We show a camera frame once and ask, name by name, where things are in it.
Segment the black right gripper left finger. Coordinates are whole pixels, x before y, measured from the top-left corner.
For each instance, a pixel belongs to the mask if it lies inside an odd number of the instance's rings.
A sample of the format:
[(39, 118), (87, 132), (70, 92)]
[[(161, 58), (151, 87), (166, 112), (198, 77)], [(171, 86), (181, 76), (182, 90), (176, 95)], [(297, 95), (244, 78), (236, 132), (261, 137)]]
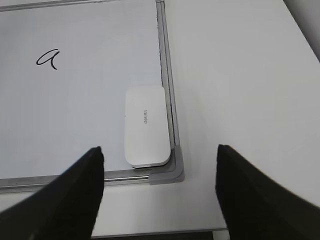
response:
[(0, 213), (2, 240), (89, 240), (104, 192), (104, 155), (91, 148), (30, 197)]

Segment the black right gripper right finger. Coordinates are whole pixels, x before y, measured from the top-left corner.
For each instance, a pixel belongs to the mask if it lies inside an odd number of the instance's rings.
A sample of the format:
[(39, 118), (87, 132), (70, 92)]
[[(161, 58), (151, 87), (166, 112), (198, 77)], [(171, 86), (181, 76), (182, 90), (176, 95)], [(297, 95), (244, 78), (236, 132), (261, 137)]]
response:
[(232, 240), (320, 238), (320, 208), (279, 185), (229, 145), (217, 149), (215, 192)]

